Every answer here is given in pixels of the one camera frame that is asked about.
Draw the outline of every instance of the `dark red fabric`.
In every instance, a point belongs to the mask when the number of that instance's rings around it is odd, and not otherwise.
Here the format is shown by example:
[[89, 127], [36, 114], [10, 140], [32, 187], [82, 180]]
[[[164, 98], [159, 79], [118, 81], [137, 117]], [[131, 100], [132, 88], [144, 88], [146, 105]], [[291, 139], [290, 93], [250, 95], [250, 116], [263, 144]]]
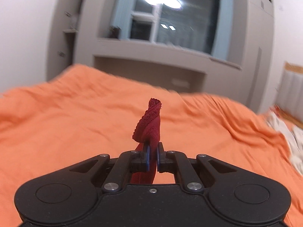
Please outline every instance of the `dark red fabric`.
[[149, 172], [134, 173], [131, 183], [151, 184], [154, 181], [157, 168], [157, 146], [160, 141], [160, 108], [161, 102], [157, 99], [150, 99], [148, 110], [140, 119], [133, 134], [133, 139], [139, 142], [136, 150], [141, 151], [143, 144], [149, 142], [150, 162]]

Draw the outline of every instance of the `wall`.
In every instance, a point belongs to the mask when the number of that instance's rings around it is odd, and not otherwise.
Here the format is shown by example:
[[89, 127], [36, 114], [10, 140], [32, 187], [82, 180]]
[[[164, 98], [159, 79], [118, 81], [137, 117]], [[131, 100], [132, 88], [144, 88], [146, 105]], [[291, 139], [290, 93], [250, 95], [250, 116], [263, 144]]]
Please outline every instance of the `wall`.
[[0, 0], [0, 92], [46, 80], [56, 0]]
[[274, 104], [285, 61], [303, 66], [303, 0], [274, 0], [272, 64], [259, 112]]

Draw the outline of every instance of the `orange blanket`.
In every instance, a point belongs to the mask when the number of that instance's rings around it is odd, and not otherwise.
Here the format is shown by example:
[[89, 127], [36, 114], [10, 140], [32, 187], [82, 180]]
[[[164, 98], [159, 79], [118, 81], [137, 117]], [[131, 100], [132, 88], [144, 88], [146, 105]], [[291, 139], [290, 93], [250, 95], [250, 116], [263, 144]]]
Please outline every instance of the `orange blanket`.
[[[287, 159], [284, 137], [261, 117], [227, 98], [179, 95], [82, 65], [0, 98], [0, 226], [21, 222], [14, 193], [22, 183], [100, 153], [134, 149], [131, 137], [151, 97], [162, 102], [166, 150], [209, 154], [281, 182], [292, 197], [285, 221], [303, 226], [303, 178]], [[164, 173], [154, 182], [172, 181]]]

